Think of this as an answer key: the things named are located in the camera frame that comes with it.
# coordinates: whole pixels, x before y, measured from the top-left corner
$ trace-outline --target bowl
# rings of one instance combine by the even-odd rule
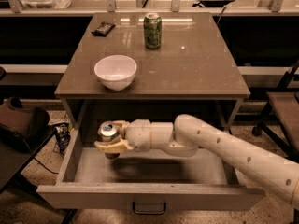
[[[102,84],[114,91],[128,87],[135,78],[136,62],[128,56],[107,56],[94,67],[94,73]]]

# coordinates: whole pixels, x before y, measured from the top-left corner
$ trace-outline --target white robotic arm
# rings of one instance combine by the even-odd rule
[[[180,115],[174,128],[172,123],[139,119],[132,123],[106,122],[98,133],[106,142],[95,142],[95,145],[112,155],[157,148],[174,156],[191,156],[198,147],[206,148],[299,210],[299,164],[222,132],[196,117]]]

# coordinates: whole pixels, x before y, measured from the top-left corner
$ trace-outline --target drawer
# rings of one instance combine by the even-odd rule
[[[110,160],[98,151],[99,104],[85,102],[56,185],[37,192],[54,208],[165,210],[249,210],[264,197],[247,188],[242,175],[206,149],[189,158],[161,150],[122,153]]]

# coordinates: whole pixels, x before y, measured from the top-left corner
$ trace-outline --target can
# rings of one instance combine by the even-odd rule
[[[143,21],[144,40],[148,49],[161,46],[162,20],[158,13],[148,13]]]

